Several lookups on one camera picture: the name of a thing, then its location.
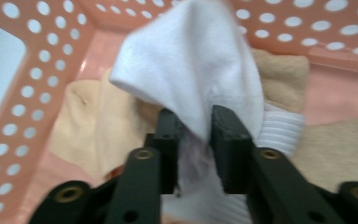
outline white cloth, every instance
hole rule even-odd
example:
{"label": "white cloth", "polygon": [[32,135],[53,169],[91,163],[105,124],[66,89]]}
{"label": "white cloth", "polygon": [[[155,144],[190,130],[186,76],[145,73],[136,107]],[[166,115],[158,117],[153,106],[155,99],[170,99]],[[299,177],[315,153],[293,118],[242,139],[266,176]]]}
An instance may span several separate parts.
{"label": "white cloth", "polygon": [[[275,106],[264,112],[260,77],[232,15],[222,1],[184,1],[129,35],[110,76],[114,85],[164,105],[185,124],[179,159],[183,196],[164,197],[163,210],[200,223],[249,220],[244,196],[221,190],[209,154],[213,105],[232,109],[257,145],[276,145],[286,153],[303,122]],[[279,133],[285,128],[293,131]]]}

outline laundry basket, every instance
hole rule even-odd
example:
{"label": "laundry basket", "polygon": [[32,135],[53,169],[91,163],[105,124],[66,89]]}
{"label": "laundry basket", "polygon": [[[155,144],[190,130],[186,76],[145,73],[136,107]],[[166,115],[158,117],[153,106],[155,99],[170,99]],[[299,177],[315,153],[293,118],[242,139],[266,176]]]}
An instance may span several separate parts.
{"label": "laundry basket", "polygon": [[[251,46],[306,55],[312,73],[358,77],[358,0],[233,0],[239,31]],[[111,67],[125,36],[177,0],[0,0],[0,28],[26,55],[0,106],[0,223],[24,223],[49,187],[38,167],[65,86]],[[39,78],[32,76],[40,72]],[[24,89],[31,94],[24,95]],[[15,106],[25,112],[17,114]],[[43,118],[35,120],[33,112]]]}

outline towel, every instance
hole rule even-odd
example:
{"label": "towel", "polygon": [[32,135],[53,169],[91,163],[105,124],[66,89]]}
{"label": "towel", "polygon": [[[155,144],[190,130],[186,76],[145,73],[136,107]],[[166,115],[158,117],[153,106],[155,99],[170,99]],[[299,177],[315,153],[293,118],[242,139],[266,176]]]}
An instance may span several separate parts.
{"label": "towel", "polygon": [[99,177],[122,165],[128,153],[144,145],[145,135],[153,133],[161,105],[148,104],[109,83],[110,70],[102,76],[100,103],[95,125],[96,161]]}
{"label": "towel", "polygon": [[96,165],[94,128],[100,86],[98,80],[79,80],[66,87],[62,108],[48,141],[48,150],[78,165],[97,182],[103,181],[101,169]]}
{"label": "towel", "polygon": [[264,101],[300,113],[304,107],[309,62],[304,56],[276,56],[265,50],[252,53],[261,77]]}
{"label": "towel", "polygon": [[358,119],[307,126],[292,161],[309,182],[332,192],[358,181]]}

